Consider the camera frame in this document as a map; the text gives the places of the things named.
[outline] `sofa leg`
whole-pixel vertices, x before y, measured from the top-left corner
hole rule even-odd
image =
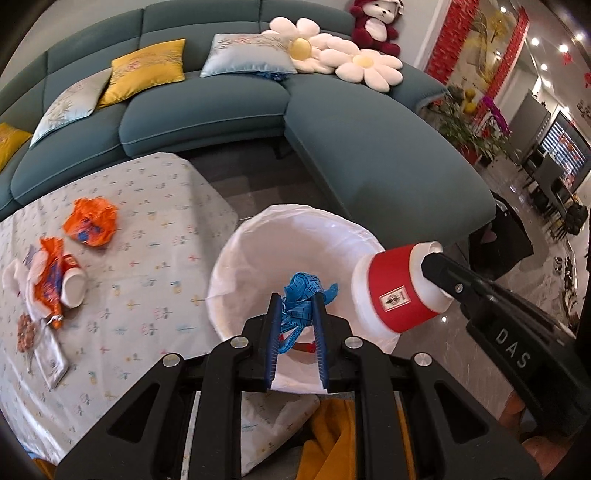
[[[283,137],[273,137],[270,139],[270,143],[277,160],[285,158],[294,151],[294,149],[291,148],[291,145],[286,142]]]

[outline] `purple flower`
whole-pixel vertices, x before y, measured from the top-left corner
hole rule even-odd
[[[494,100],[492,98],[490,98],[489,96],[485,95],[484,97],[482,97],[482,99],[480,101],[486,106],[486,108],[488,108],[489,112],[491,113],[491,115],[495,119],[496,124],[501,129],[501,132],[503,132],[503,134],[505,134],[507,136],[511,135],[511,130],[509,129],[509,125],[507,125],[505,118],[503,117],[499,108],[495,105]]]

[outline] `silver bolt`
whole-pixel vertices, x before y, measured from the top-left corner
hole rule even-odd
[[[420,367],[428,367],[433,362],[433,358],[428,353],[417,353],[414,356],[414,362]]]
[[[162,359],[165,367],[176,367],[181,362],[181,358],[176,353],[169,353]]]
[[[248,346],[248,338],[246,337],[234,337],[230,340],[230,345],[234,348],[244,348]]]
[[[359,337],[348,337],[345,339],[345,346],[349,348],[359,348],[363,345],[363,340]]]

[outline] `yellow flower center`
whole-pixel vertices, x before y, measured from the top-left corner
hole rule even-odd
[[[374,61],[364,55],[356,55],[353,57],[353,63],[363,67],[364,69],[368,69],[374,65]]]
[[[305,60],[312,56],[312,45],[305,38],[296,38],[290,45],[290,57],[294,60]]]

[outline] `red and white paper cup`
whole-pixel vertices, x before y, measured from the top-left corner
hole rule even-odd
[[[445,312],[453,298],[423,276],[423,259],[442,252],[426,242],[363,257],[352,277],[359,322],[377,338],[391,338]]]

